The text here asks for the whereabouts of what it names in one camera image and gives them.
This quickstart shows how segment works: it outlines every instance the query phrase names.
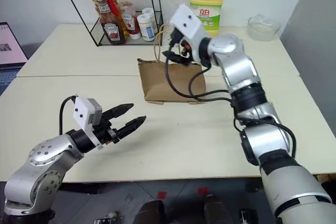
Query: green label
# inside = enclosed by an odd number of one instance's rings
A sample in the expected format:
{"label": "green label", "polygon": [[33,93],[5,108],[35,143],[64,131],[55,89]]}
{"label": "green label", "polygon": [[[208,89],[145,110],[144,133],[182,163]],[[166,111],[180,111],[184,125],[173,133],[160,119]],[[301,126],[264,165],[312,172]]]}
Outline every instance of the green label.
{"label": "green label", "polygon": [[190,3],[194,14],[202,21],[205,30],[218,30],[221,5],[197,5]]}

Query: white bottle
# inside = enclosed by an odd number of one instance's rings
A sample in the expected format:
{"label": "white bottle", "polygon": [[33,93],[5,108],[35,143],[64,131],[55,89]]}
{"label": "white bottle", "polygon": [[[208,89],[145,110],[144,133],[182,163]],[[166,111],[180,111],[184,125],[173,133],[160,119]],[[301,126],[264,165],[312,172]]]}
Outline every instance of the white bottle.
{"label": "white bottle", "polygon": [[141,14],[137,17],[141,35],[145,41],[153,41],[155,38],[151,17],[147,14]]}
{"label": "white bottle", "polygon": [[155,16],[154,16],[154,10],[153,10],[153,8],[145,8],[145,9],[143,9],[142,10],[142,13],[143,14],[147,14],[147,15],[149,15],[150,17],[151,17],[151,21],[152,21],[152,24],[153,24],[153,28],[154,28],[154,33],[156,34],[158,31],[158,27],[157,27],[157,25],[156,25],[156,21],[155,21]]}

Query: laptop keyboard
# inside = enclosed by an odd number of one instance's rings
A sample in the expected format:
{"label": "laptop keyboard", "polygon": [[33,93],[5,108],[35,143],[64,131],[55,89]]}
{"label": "laptop keyboard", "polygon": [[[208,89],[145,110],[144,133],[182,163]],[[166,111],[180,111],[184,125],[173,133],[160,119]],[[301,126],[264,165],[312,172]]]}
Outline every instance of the laptop keyboard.
{"label": "laptop keyboard", "polygon": [[0,71],[0,85],[9,85],[18,72],[19,70]]}

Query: robotic arm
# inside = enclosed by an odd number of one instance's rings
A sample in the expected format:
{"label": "robotic arm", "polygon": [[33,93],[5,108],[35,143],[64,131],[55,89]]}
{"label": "robotic arm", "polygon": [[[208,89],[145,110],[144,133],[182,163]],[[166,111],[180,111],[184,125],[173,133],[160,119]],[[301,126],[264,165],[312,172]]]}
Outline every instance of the robotic arm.
{"label": "robotic arm", "polygon": [[17,170],[5,187],[5,224],[45,224],[54,217],[51,205],[66,172],[84,154],[103,144],[117,143],[135,131],[146,119],[141,116],[123,128],[111,128],[110,119],[125,114],[132,103],[122,104],[105,112],[94,99],[76,97],[74,118],[81,130],[36,145],[26,163]]}
{"label": "robotic arm", "polygon": [[330,196],[295,161],[295,142],[292,157],[289,155],[291,131],[280,124],[273,105],[267,101],[242,41],[232,34],[208,38],[201,21],[187,6],[177,9],[171,25],[175,29],[170,49],[184,39],[191,47],[192,60],[204,67],[214,64],[222,69],[235,118],[245,126],[240,132],[243,150],[247,160],[260,167],[276,223],[336,223],[336,206]]}

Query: floor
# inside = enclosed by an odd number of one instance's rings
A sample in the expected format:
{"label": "floor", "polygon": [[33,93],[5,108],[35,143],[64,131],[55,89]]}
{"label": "floor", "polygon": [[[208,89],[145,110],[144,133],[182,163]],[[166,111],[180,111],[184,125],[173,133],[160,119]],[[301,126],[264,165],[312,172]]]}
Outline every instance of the floor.
{"label": "floor", "polygon": [[[250,179],[188,179],[157,180],[148,182],[108,183],[96,195],[59,191],[52,206],[56,215],[50,224],[92,224],[117,211],[119,224],[131,224],[141,206],[153,199],[161,199],[170,223],[186,223],[182,216],[202,216],[203,199],[215,194],[231,213],[234,223],[239,223],[239,209],[256,209],[259,224],[273,223],[263,190],[246,191]],[[0,183],[0,213],[3,215],[4,186]]]}

